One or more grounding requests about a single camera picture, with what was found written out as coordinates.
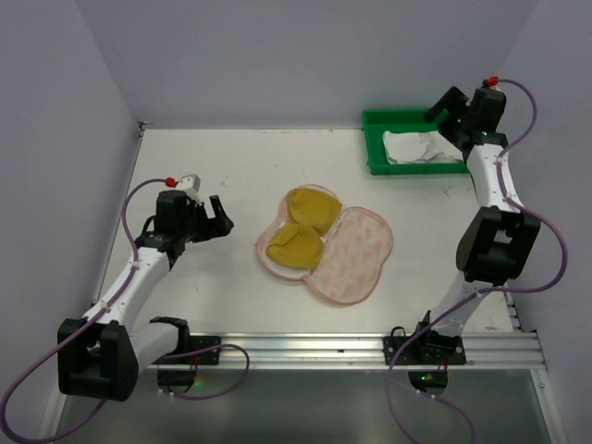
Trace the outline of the white bra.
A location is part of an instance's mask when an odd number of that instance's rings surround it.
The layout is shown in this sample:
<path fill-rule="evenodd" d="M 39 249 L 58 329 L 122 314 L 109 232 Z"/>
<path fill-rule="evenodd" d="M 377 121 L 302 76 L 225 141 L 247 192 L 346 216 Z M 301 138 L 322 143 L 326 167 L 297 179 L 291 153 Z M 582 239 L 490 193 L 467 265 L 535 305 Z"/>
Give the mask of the white bra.
<path fill-rule="evenodd" d="M 461 163 L 462 153 L 437 131 L 385 131 L 382 142 L 392 165 Z"/>

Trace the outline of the yellow bra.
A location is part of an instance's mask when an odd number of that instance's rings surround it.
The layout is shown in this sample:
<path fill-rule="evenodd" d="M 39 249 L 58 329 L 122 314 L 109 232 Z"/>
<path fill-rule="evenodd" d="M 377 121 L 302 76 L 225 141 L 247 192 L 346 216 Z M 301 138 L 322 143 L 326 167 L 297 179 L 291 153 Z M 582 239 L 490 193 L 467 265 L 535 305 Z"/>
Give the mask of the yellow bra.
<path fill-rule="evenodd" d="M 312 271 L 320 263 L 323 237 L 336 223 L 342 203 L 325 191 L 300 187 L 288 193 L 285 204 L 285 221 L 264 242 L 265 254 L 277 264 Z"/>

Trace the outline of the floral mesh laundry bag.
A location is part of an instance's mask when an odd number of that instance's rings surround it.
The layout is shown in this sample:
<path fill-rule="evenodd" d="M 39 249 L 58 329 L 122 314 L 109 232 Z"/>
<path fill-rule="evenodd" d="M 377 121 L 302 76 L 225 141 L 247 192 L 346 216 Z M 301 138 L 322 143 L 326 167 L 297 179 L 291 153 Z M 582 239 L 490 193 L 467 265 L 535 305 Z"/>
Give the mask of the floral mesh laundry bag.
<path fill-rule="evenodd" d="M 333 191 L 320 185 L 300 187 L 319 189 L 338 199 Z M 312 271 L 289 268 L 271 260 L 265 254 L 264 245 L 270 240 L 272 229 L 285 221 L 288 193 L 280 202 L 275 220 L 255 243 L 262 266 L 277 278 L 306 285 L 329 304 L 350 306 L 365 301 L 374 291 L 394 245 L 389 224 L 366 208 L 342 206 L 336 223 L 323 237 L 325 250 L 319 265 Z"/>

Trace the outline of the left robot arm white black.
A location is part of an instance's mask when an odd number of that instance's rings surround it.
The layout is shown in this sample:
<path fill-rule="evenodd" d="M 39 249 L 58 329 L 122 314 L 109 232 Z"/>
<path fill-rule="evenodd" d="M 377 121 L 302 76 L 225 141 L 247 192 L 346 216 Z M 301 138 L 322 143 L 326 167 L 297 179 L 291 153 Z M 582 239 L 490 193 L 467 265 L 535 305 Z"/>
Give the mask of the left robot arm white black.
<path fill-rule="evenodd" d="M 185 191 L 159 193 L 155 213 L 134 240 L 127 266 L 113 286 L 82 318 L 65 320 L 57 331 L 62 393 L 125 401 L 147 367 L 192 352 L 184 319 L 157 316 L 140 331 L 132 327 L 188 243 L 226 237 L 233 229 L 220 198 L 212 195 L 209 201 L 212 216 Z"/>

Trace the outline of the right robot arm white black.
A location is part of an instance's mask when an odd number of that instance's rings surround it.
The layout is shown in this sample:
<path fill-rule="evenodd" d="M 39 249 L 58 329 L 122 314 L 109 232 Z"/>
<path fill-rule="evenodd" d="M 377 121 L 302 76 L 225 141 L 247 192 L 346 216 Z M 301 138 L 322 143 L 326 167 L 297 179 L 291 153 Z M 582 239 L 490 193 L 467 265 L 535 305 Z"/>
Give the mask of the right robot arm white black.
<path fill-rule="evenodd" d="M 439 305 L 418 323 L 416 353 L 451 355 L 464 326 L 491 291 L 518 278 L 540 231 L 539 221 L 519 209 L 510 169 L 502 158 L 509 143 L 498 125 L 507 99 L 497 79 L 485 80 L 468 97 L 450 88 L 425 114 L 457 148 L 471 175 L 479 205 L 457 246 L 458 273 Z"/>

